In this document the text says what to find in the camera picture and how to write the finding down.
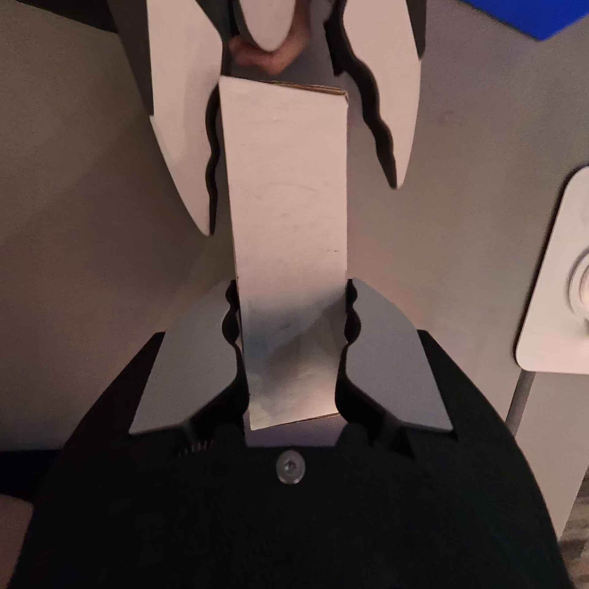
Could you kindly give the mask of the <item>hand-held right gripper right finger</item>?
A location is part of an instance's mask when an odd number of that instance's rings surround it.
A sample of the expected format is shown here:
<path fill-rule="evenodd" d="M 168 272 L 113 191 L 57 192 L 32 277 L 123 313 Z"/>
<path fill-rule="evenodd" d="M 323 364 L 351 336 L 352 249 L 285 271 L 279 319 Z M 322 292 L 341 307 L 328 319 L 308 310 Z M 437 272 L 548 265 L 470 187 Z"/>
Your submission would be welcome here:
<path fill-rule="evenodd" d="M 369 433 L 389 425 L 452 432 L 418 331 L 400 308 L 355 277 L 346 284 L 345 311 L 335 390 L 342 417 Z"/>

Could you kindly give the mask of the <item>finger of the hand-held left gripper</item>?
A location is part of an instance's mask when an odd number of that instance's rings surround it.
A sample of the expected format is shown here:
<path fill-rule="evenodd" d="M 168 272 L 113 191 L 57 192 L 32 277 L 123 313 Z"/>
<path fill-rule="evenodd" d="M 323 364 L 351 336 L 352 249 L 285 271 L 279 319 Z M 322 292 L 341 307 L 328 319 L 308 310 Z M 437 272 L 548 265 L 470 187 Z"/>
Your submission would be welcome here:
<path fill-rule="evenodd" d="M 387 183 L 401 188 L 420 98 L 422 1 L 335 1 L 331 56 L 357 85 Z"/>
<path fill-rule="evenodd" d="M 185 208 L 209 236 L 207 108 L 221 74 L 221 36 L 197 1 L 149 1 L 148 37 L 151 125 Z"/>

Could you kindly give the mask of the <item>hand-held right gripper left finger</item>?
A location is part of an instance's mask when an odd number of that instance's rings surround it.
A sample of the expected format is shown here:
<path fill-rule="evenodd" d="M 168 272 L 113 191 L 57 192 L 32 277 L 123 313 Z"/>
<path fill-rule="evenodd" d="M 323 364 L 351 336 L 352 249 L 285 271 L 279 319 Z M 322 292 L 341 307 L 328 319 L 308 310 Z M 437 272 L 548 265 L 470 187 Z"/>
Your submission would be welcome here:
<path fill-rule="evenodd" d="M 243 429 L 249 393 L 240 336 L 236 281 L 219 283 L 166 331 L 130 434 Z"/>

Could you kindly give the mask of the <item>white cardboard mailer box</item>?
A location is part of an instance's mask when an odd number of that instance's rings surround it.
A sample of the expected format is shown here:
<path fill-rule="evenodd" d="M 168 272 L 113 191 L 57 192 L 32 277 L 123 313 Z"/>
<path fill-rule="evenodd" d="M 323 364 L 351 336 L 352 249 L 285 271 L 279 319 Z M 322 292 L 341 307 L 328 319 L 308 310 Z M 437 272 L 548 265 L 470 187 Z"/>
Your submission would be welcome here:
<path fill-rule="evenodd" d="M 218 84 L 252 430 L 335 415 L 348 261 L 345 91 Z"/>

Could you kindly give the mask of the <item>blue plastic bin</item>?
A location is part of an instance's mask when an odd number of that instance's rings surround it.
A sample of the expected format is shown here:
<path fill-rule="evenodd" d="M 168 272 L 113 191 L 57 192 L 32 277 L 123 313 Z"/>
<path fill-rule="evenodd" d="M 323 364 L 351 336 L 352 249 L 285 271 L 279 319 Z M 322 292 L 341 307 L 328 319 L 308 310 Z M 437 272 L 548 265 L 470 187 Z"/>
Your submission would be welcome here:
<path fill-rule="evenodd" d="M 548 40 L 588 15 L 588 1 L 465 1 L 534 40 Z"/>

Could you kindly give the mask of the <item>person's left hand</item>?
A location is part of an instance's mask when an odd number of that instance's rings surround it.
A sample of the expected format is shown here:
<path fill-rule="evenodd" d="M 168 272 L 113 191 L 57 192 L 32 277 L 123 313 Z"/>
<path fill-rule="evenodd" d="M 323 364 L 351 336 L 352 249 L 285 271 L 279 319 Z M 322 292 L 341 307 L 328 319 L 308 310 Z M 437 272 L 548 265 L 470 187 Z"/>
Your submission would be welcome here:
<path fill-rule="evenodd" d="M 296 61 L 309 46 L 310 39 L 310 2 L 296 1 L 291 28 L 280 47 L 266 52 L 235 36 L 229 41 L 229 50 L 236 65 L 277 76 Z"/>

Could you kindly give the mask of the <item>white document stand base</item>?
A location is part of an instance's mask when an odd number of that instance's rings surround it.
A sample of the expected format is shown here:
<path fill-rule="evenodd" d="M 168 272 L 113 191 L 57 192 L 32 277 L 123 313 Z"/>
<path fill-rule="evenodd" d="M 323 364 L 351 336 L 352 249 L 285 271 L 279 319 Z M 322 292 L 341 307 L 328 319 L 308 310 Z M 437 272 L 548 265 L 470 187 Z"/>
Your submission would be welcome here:
<path fill-rule="evenodd" d="M 564 189 L 515 358 L 528 372 L 588 375 L 588 167 Z"/>

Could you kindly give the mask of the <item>dark cloth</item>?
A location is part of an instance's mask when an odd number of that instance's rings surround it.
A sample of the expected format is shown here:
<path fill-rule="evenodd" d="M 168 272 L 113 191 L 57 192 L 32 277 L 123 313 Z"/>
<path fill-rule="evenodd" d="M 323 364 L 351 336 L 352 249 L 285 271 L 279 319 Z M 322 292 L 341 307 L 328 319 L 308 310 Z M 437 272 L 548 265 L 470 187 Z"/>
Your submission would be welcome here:
<path fill-rule="evenodd" d="M 58 451 L 1 452 L 1 495 L 34 503 Z"/>

